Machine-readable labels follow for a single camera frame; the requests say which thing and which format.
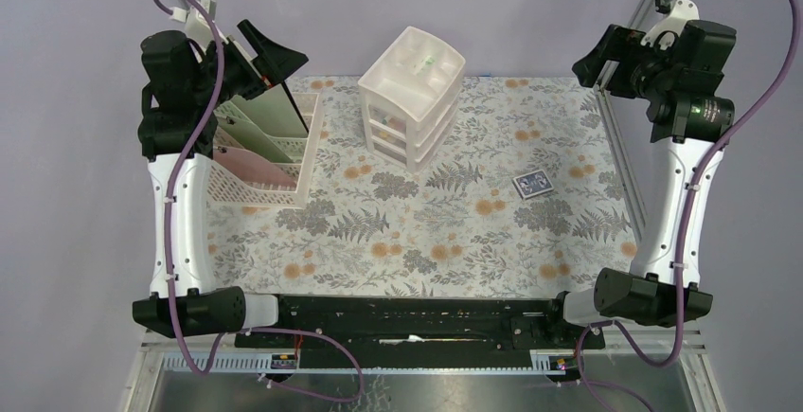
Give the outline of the white binder folder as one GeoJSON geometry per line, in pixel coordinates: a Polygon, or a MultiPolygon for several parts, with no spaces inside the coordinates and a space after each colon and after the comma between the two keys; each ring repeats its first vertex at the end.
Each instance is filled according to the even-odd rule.
{"type": "Polygon", "coordinates": [[[283,84],[270,88],[255,99],[244,99],[238,102],[238,106],[267,135],[306,138],[309,134],[292,95],[283,84]]]}

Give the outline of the green clipboard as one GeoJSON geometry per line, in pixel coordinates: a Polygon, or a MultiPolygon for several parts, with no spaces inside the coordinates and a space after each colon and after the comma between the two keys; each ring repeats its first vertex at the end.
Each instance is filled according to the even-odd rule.
{"type": "Polygon", "coordinates": [[[218,126],[246,150],[274,163],[300,163],[309,123],[300,104],[281,84],[254,99],[235,96],[214,111],[218,126]]]}

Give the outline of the pink clipboard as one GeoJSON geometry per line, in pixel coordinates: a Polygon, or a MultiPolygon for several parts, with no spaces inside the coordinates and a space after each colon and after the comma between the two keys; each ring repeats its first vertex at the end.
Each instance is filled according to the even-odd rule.
{"type": "Polygon", "coordinates": [[[248,150],[219,147],[214,151],[213,159],[244,183],[292,188],[296,186],[296,180],[290,174],[248,150]]]}

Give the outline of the white plastic drawer organizer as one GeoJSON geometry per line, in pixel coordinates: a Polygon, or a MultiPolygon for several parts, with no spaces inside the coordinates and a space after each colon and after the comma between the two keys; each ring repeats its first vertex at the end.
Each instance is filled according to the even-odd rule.
{"type": "Polygon", "coordinates": [[[368,150],[424,169],[455,125],[465,65],[445,41],[407,27],[358,79],[368,150]]]}

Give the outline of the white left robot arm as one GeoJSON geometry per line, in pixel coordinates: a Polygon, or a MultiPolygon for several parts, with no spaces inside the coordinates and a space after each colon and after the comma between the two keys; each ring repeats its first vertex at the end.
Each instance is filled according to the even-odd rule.
{"type": "Polygon", "coordinates": [[[152,181],[156,218],[155,259],[147,298],[132,305],[134,321],[164,336],[257,328],[273,347],[288,343],[294,322],[273,295],[220,287],[206,251],[206,191],[213,170],[213,111],[233,97],[254,99],[282,84],[308,60],[259,32],[249,21],[238,29],[256,56],[231,40],[201,47],[179,30],[142,41],[141,62],[150,79],[142,90],[137,129],[152,181]]]}

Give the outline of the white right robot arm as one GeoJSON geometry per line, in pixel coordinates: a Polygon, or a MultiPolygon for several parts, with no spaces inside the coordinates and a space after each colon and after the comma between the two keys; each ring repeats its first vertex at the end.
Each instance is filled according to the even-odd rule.
{"type": "Polygon", "coordinates": [[[603,320],[669,328],[709,314],[713,297],[699,288],[699,242],[724,135],[735,117],[733,102],[715,92],[736,39],[734,28],[704,20],[665,30],[657,40],[610,25],[573,65],[580,85],[589,87],[604,64],[614,62],[610,94],[649,102],[657,198],[629,270],[604,268],[590,289],[561,294],[562,311],[543,323],[552,346],[569,346],[580,325],[603,320]]]}

